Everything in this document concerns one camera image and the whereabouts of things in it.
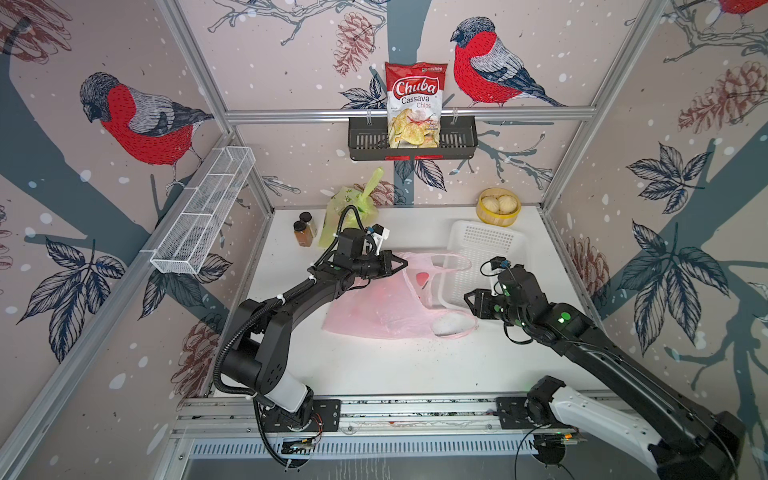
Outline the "pink plastic bag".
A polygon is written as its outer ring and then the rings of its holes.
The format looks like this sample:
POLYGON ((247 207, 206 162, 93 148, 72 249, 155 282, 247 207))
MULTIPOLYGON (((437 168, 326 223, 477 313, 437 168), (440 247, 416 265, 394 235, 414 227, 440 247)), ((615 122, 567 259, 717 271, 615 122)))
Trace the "pink plastic bag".
POLYGON ((330 304, 322 329, 378 339, 458 339, 473 333, 478 319, 460 309, 432 304, 433 284, 462 272, 471 261, 454 253, 400 254, 408 266, 391 277, 357 284, 330 304))

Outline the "green avocado print plastic bag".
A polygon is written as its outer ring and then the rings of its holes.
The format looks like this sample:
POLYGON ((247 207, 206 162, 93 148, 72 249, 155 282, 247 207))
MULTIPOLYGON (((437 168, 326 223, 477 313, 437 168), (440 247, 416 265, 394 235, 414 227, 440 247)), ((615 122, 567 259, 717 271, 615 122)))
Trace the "green avocado print plastic bag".
POLYGON ((362 190, 355 187, 343 187, 331 198, 326 207, 323 228, 318 240, 319 247, 327 248, 331 245, 336 238, 340 220, 343 220, 342 229, 357 228, 359 224, 369 227, 376 222, 379 211, 372 198, 372 193, 379 185, 383 175, 383 169, 376 168, 362 190))

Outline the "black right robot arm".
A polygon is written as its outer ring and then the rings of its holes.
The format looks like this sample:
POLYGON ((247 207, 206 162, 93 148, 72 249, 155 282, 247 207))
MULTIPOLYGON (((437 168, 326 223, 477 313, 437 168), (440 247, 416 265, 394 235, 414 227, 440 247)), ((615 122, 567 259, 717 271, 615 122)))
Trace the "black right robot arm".
POLYGON ((576 307, 550 302, 523 265, 494 257, 479 270, 495 284, 465 294, 474 316, 499 320, 505 329, 521 328, 528 343, 578 365, 632 409, 617 410, 547 375, 528 391, 524 403, 535 428, 585 430, 661 479, 737 478, 745 426, 736 416, 714 414, 663 383, 576 307))

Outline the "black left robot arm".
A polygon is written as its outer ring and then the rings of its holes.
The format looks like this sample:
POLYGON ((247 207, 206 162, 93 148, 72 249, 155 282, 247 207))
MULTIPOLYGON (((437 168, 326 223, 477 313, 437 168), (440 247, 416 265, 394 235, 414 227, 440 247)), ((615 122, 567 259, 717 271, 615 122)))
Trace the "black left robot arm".
POLYGON ((264 301, 240 303, 219 343, 212 381, 223 393, 250 398, 304 425, 314 413, 312 389, 287 372, 293 330, 357 281, 370 284, 404 270, 408 262, 381 248, 389 230, 364 226, 355 206, 342 210, 331 244, 305 280, 264 301))

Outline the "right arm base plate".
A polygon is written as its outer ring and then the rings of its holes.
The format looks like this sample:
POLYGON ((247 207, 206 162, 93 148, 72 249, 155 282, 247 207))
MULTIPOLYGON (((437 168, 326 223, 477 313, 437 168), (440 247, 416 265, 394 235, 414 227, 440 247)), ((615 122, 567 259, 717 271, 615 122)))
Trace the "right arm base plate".
POLYGON ((530 430, 534 427, 572 432, 575 428, 557 420, 548 406, 526 396, 506 395, 495 398, 495 415, 503 430, 530 430))

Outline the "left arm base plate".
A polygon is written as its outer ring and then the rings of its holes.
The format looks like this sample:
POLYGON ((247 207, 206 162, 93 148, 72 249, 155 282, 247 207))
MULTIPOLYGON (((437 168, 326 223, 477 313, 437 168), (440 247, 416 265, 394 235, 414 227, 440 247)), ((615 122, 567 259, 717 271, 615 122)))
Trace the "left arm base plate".
POLYGON ((288 412, 279 406, 267 408, 258 402, 254 406, 267 433, 325 433, 339 429, 339 399, 306 400, 296 412, 288 412))

